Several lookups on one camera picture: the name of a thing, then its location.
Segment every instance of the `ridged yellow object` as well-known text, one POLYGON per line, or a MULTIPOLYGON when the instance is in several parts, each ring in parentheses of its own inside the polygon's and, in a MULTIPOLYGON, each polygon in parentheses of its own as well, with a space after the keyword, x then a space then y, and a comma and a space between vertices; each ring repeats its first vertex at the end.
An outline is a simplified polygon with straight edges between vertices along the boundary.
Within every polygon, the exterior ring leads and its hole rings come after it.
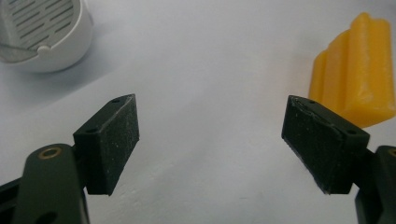
POLYGON ((389 23, 361 13, 315 59, 309 98, 361 128, 394 117, 389 23))

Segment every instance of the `slotted drain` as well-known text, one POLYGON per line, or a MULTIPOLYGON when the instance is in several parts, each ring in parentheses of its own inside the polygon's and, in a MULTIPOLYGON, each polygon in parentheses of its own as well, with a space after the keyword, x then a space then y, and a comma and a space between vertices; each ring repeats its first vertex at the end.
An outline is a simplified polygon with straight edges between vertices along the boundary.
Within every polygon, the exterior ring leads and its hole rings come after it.
POLYGON ((78 0, 0 0, 0 7, 0 57, 8 62, 26 60, 24 50, 37 51, 62 40, 80 10, 78 0))

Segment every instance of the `orange plastic object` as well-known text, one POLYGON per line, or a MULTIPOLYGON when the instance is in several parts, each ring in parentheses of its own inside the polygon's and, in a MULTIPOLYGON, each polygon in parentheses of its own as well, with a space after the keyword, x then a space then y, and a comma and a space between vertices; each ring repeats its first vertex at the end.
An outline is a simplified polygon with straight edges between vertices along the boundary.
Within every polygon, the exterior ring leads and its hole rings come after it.
POLYGON ((309 98, 361 128, 394 117, 389 23, 361 13, 315 59, 309 98))

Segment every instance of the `white table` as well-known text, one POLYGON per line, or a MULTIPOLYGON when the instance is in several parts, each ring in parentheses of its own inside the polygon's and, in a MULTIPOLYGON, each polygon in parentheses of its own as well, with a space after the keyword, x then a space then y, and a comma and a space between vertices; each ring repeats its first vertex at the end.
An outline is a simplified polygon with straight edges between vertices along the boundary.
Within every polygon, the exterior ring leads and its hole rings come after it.
MULTIPOLYGON (((354 198, 322 194, 281 139, 287 96, 307 95, 316 55, 363 11, 393 0, 89 0, 84 59, 54 74, 0 65, 0 184, 26 157, 135 93, 141 140, 92 224, 357 223, 354 198)), ((396 52, 396 35, 393 36, 396 52)), ((366 129, 396 146, 396 119, 366 129)))

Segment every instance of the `black object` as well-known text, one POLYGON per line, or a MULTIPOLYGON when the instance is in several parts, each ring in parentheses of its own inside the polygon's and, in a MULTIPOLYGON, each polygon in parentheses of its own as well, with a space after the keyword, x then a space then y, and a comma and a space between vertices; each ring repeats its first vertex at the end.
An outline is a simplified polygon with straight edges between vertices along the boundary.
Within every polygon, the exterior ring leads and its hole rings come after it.
POLYGON ((139 140, 134 95, 107 103, 74 137, 74 147, 33 152, 22 178, 0 187, 0 223, 88 224, 83 189, 111 195, 139 140))
POLYGON ((289 96, 282 138, 326 194, 360 187, 360 224, 396 223, 396 147, 368 150, 370 135, 323 105, 289 96))

